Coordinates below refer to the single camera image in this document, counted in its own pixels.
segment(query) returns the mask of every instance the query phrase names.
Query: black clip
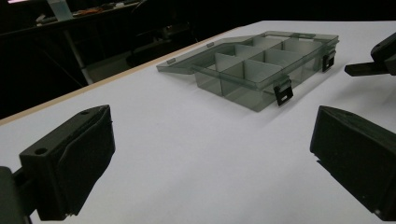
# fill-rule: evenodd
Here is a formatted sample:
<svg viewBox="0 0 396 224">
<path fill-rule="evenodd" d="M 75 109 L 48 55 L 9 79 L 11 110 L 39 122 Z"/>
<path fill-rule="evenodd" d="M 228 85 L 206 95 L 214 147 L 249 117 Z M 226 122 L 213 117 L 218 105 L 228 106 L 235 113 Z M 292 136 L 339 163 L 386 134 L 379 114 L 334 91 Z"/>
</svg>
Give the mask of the black clip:
<svg viewBox="0 0 396 224">
<path fill-rule="evenodd" d="M 326 72 L 334 64 L 335 50 L 323 56 L 322 72 Z"/>
<path fill-rule="evenodd" d="M 348 64 L 345 71 L 352 77 L 391 74 L 396 76 L 396 33 L 375 45 L 372 63 Z"/>
<path fill-rule="evenodd" d="M 291 89 L 291 80 L 289 77 L 280 80 L 274 84 L 274 92 L 278 105 L 285 104 L 293 96 Z"/>
</svg>

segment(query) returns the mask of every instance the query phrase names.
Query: dark background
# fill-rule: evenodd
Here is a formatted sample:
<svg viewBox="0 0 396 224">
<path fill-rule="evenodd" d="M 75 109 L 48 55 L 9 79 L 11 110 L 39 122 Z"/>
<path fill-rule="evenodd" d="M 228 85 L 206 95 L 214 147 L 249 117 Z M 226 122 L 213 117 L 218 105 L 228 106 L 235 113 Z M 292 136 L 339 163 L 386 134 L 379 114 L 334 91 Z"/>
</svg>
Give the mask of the dark background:
<svg viewBox="0 0 396 224">
<path fill-rule="evenodd" d="M 396 20 L 391 1 L 361 2 L 355 6 L 345 1 L 179 1 L 198 40 L 256 21 Z M 71 11 L 109 2 L 67 0 Z M 43 29 L 33 35 L 22 32 L 35 27 L 40 14 L 53 16 L 47 1 L 9 5 L 7 0 L 0 0 L 0 119 L 87 85 L 67 47 L 63 30 Z M 109 18 L 68 27 L 85 64 L 129 49 L 130 14 L 124 10 Z"/>
</svg>

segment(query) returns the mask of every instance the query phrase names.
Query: plastic organizer box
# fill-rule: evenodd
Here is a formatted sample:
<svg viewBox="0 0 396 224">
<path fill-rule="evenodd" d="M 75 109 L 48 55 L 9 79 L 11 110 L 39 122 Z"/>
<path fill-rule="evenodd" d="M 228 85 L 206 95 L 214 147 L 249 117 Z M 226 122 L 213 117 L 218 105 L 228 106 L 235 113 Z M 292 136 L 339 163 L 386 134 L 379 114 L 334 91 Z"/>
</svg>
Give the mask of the plastic organizer box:
<svg viewBox="0 0 396 224">
<path fill-rule="evenodd" d="M 283 105 L 292 88 L 334 64 L 338 35 L 268 31 L 223 38 L 158 64 L 159 72 L 195 75 L 197 86 L 254 111 Z"/>
</svg>

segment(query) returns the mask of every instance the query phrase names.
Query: table surface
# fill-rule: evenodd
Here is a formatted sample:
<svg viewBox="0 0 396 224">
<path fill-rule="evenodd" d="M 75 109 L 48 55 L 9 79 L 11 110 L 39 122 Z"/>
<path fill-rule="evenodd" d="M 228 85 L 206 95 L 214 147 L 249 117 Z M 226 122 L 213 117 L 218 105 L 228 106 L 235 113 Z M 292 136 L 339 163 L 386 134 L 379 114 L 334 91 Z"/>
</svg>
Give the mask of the table surface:
<svg viewBox="0 0 396 224">
<path fill-rule="evenodd" d="M 383 223 L 317 163 L 309 145 L 320 105 L 396 133 L 395 77 L 344 72 L 347 64 L 371 62 L 371 49 L 395 26 L 261 21 L 239 27 L 212 40 L 266 31 L 339 35 L 334 66 L 296 87 L 281 107 L 254 112 L 199 89 L 194 76 L 159 73 L 155 65 L 170 56 L 162 57 L 1 120 L 0 164 L 15 172 L 19 153 L 35 141 L 81 110 L 110 105 L 116 153 L 78 216 L 64 223 Z M 31 218 L 41 223 L 36 212 Z"/>
</svg>

